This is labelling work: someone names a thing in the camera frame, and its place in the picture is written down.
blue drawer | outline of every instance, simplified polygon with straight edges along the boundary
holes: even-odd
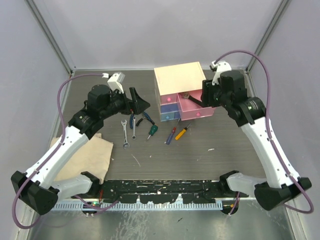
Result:
[[[178,104],[177,103],[172,103],[172,104],[161,105],[160,106],[160,111],[161,111],[162,114],[177,112],[177,111],[179,111]]]
[[[174,113],[174,119],[179,119],[180,118],[180,112],[179,111],[176,111]]]
[[[175,119],[175,113],[174,112],[168,112],[168,113],[162,113],[160,114],[160,120],[162,121],[168,121]]]

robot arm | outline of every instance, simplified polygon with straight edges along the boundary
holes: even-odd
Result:
[[[265,178],[245,176],[231,171],[220,176],[220,189],[226,195],[242,192],[255,196],[259,204],[271,210],[295,197],[301,192],[286,174],[271,145],[266,129],[266,107],[258,97],[248,97],[244,76],[232,70],[225,61],[214,62],[210,68],[215,72],[213,80],[202,83],[201,105],[203,107],[224,107],[229,117],[252,143],[265,172]],[[277,146],[291,176],[302,186],[309,189],[312,184],[307,177],[300,177],[290,164],[270,125],[272,140]]]
[[[57,174],[72,157],[72,155],[86,144],[95,133],[104,126],[104,120],[121,113],[130,115],[141,114],[150,104],[137,94],[131,87],[131,99],[127,98],[121,82],[125,75],[121,72],[114,73],[108,80],[108,85],[95,85],[88,93],[84,107],[78,111],[68,122],[65,129],[65,138],[61,138],[25,173],[16,171],[11,182],[17,193],[21,185],[47,159],[47,157],[61,144],[52,158],[34,175],[21,192],[19,198],[40,215],[48,213],[57,201],[77,194],[88,193],[95,195],[99,191],[99,179],[89,172],[82,172],[79,176],[54,182]]]

green screwdriver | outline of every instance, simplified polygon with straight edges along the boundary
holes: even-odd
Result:
[[[152,125],[152,127],[150,128],[150,131],[149,131],[149,136],[148,136],[148,138],[146,140],[148,141],[149,138],[156,133],[156,131],[158,131],[158,126],[157,125]]]

screwdriver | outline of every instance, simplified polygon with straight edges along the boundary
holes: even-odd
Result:
[[[191,125],[191,123],[190,123],[187,127],[185,127],[184,129],[182,129],[182,131],[175,137],[175,140],[179,140],[179,138],[181,138],[181,136],[182,136],[183,134],[185,134],[185,132],[187,131],[187,129],[190,127],[190,125]]]
[[[179,118],[178,122],[176,123],[175,127],[172,129],[172,132],[170,133],[170,135],[169,135],[168,139],[166,140],[165,144],[169,145],[171,143],[171,140],[174,137],[174,134],[176,132],[176,129],[177,129],[179,121],[180,121],[180,118]]]
[[[157,125],[152,125],[152,127],[150,128],[150,131],[149,131],[149,136],[148,136],[148,138],[146,140],[148,141],[149,138],[156,133],[156,131],[158,131],[158,126]]]

open drawer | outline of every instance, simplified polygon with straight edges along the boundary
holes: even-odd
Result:
[[[202,90],[189,91],[189,94],[201,101]],[[178,109],[182,121],[212,116],[215,111],[213,107],[201,107],[189,99],[184,99],[180,94],[178,94]]]

